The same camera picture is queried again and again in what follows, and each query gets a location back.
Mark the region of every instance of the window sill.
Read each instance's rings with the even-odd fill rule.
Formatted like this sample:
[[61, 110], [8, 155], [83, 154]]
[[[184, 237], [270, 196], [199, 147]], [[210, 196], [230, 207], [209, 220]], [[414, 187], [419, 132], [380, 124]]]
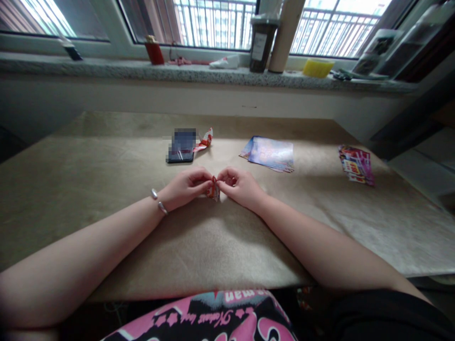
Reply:
[[417, 84], [398, 81], [337, 81], [303, 76], [301, 72], [284, 74], [252, 73], [248, 68], [211, 70], [205, 65], [160, 65], [148, 61], [86, 58], [73, 62], [68, 57], [0, 53], [0, 72], [33, 75], [175, 81], [208, 84], [246, 85], [272, 88], [411, 93]]

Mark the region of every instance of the window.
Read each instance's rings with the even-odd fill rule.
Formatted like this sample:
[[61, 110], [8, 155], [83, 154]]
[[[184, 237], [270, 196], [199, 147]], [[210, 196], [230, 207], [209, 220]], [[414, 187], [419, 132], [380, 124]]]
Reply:
[[249, 50], [256, 0], [120, 0], [136, 43]]
[[109, 40], [88, 0], [1, 0], [0, 30]]
[[[288, 68], [300, 69], [302, 55], [357, 58], [377, 29], [398, 27], [415, 2], [307, 0]], [[82, 56], [147, 59], [142, 44], [154, 35], [174, 58], [216, 60], [234, 50], [248, 65], [259, 7], [260, 0], [0, 0], [0, 48], [63, 54], [55, 38], [63, 34]]]
[[291, 54], [356, 57], [392, 0], [308, 0]]

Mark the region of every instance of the smartphone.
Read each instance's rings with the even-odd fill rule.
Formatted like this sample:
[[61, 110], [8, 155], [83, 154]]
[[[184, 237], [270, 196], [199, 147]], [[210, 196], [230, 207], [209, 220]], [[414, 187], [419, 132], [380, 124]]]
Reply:
[[167, 163], [193, 162], [196, 129], [176, 129], [166, 157]]

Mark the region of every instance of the silver bracelet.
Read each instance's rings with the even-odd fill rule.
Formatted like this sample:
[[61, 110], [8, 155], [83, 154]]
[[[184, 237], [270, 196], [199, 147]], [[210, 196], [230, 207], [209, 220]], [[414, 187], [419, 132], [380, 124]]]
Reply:
[[[158, 194], [157, 194], [157, 192], [155, 191], [155, 189], [152, 188], [151, 192], [152, 192], [152, 198], [153, 198], [154, 200], [157, 200], [157, 199], [158, 199]], [[167, 209], [164, 207], [164, 205], [163, 205], [163, 203], [162, 203], [161, 201], [158, 202], [158, 207], [163, 211], [163, 213], [164, 213], [165, 215], [169, 215], [169, 212], [168, 212]]]

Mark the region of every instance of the yellow tape roll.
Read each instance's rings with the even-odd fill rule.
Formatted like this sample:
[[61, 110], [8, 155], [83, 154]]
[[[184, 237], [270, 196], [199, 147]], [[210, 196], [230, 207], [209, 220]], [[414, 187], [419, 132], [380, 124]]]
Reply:
[[323, 59], [308, 59], [303, 74], [309, 77], [326, 78], [335, 62], [328, 62]]

